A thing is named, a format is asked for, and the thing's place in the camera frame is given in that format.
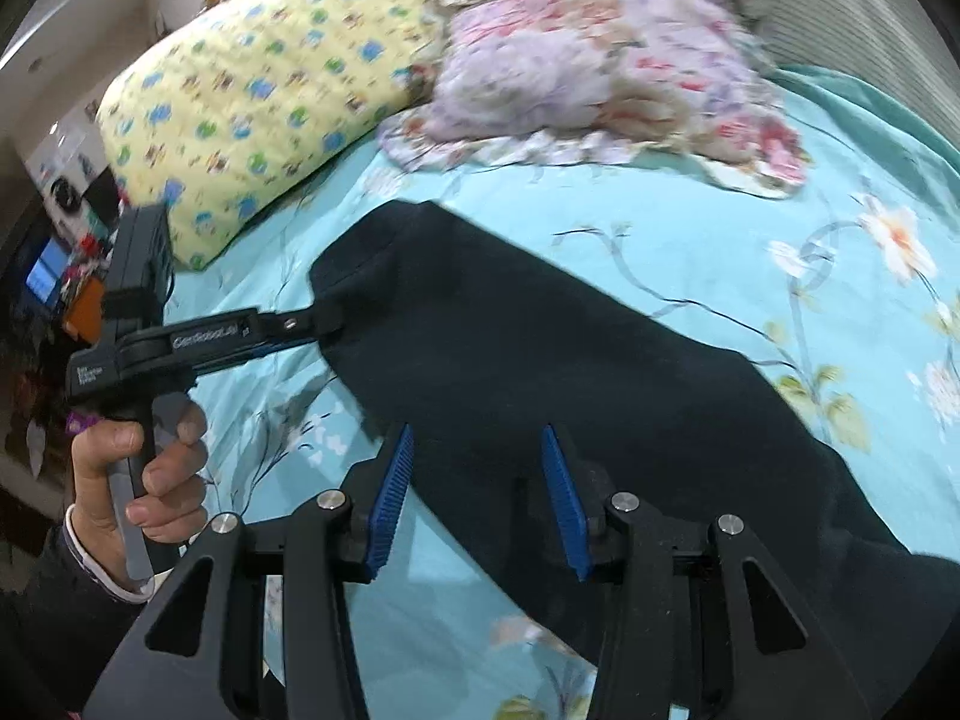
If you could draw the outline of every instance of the light blue bedsheet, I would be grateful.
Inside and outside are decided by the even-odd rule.
[[[367,138],[203,274],[181,274],[168,319],[304,307],[309,266],[354,221],[395,196],[434,199],[680,333],[742,351],[841,452],[898,538],[960,560],[960,154],[846,76],[796,68],[778,81],[814,161],[795,199],[715,188],[673,157],[648,170],[401,175]],[[212,514],[286,514],[376,450],[313,347],[206,377],[194,396],[211,423]],[[275,584],[270,596],[267,655],[282,674]],[[589,665],[527,624],[414,494],[350,613],[374,720],[584,716]]]

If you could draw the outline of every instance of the finger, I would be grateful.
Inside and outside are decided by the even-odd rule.
[[[205,465],[206,446],[203,442],[192,446],[174,442],[143,469],[144,490],[156,497],[167,495]]]
[[[194,509],[190,514],[175,519],[166,525],[155,528],[144,528],[143,535],[150,538],[151,541],[159,541],[161,544],[179,544],[181,541],[187,541],[194,533],[200,533],[206,525],[206,509]]]
[[[73,476],[77,505],[90,522],[115,527],[107,468],[114,461],[136,454],[143,445],[143,430],[136,422],[103,421],[73,440]]]
[[[204,433],[206,433],[206,415],[200,406],[191,401],[176,425],[176,437],[189,446],[198,442]]]
[[[74,470],[86,477],[104,476],[111,463],[133,455],[142,445],[143,428],[136,422],[105,419],[73,440]]]
[[[192,476],[162,498],[144,495],[131,501],[127,504],[127,519],[140,527],[157,528],[200,509],[205,493],[203,479]]]

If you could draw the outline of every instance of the dark jacket sleeve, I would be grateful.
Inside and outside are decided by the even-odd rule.
[[[61,527],[54,528],[23,593],[0,594],[0,640],[8,640],[0,644],[8,649],[0,682],[35,675],[60,707],[78,712],[141,606],[100,586],[66,538]]]

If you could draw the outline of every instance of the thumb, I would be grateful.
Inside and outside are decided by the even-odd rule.
[[[111,463],[128,458],[143,445],[143,429],[136,422],[104,420],[73,440],[73,475],[77,506],[90,523],[110,529],[116,525],[107,483]]]

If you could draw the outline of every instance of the black cloth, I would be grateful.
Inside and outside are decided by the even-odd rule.
[[[883,720],[920,720],[928,717],[960,717],[960,614],[933,651],[910,688],[901,695]]]
[[[79,712],[141,606],[107,593],[54,528],[22,594],[0,593],[0,717]]]
[[[424,503],[520,608],[594,664],[603,595],[563,564],[539,469],[549,422],[665,514],[743,517],[875,716],[947,632],[960,566],[907,552],[840,456],[740,354],[680,336],[432,203],[373,211],[323,252],[311,281],[318,303],[344,311],[320,344],[333,370],[373,419],[413,426]]]

